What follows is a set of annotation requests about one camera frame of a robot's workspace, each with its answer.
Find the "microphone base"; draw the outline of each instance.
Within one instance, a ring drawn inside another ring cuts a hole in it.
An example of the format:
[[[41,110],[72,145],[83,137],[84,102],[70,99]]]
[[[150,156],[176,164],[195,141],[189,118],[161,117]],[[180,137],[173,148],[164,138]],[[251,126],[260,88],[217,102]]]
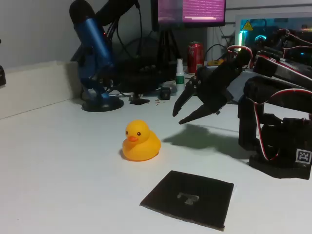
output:
[[[87,112],[107,112],[117,110],[123,107],[123,100],[118,97],[102,98],[97,101],[86,101],[82,109]]]

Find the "soda can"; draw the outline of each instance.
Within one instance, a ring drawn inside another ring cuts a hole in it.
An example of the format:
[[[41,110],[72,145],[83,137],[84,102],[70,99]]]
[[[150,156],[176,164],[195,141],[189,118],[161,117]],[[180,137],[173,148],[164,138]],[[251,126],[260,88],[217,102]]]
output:
[[[204,64],[204,46],[193,41],[188,47],[187,67],[189,74],[195,74],[197,69]]]

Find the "rubber duck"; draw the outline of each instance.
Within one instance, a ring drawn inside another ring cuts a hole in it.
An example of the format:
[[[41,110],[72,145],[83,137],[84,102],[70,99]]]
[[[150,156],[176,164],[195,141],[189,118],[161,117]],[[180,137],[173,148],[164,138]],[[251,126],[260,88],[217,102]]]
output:
[[[126,128],[122,152],[130,161],[146,161],[158,155],[161,143],[143,120],[134,120]]]

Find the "white desk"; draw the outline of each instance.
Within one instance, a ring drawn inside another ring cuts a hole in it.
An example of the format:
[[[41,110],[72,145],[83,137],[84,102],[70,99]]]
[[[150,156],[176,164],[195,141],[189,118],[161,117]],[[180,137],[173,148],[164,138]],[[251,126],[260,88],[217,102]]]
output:
[[[0,233],[219,234],[139,206],[170,170],[237,186],[226,234],[310,232],[311,180],[275,179],[239,160],[249,153],[237,143],[237,106],[180,126],[199,107],[196,97],[175,118],[176,97],[158,106],[151,100],[142,106],[125,101],[108,113],[84,112],[64,101],[1,120]],[[266,110],[308,117],[269,105]],[[137,118],[165,141],[159,155],[145,162],[119,154],[125,127]]]

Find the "monitor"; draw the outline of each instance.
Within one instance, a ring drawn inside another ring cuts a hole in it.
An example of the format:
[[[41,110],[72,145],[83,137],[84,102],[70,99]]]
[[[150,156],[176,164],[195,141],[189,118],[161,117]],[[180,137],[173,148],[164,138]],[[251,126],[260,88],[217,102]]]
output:
[[[151,0],[154,31],[224,26],[226,0]]]

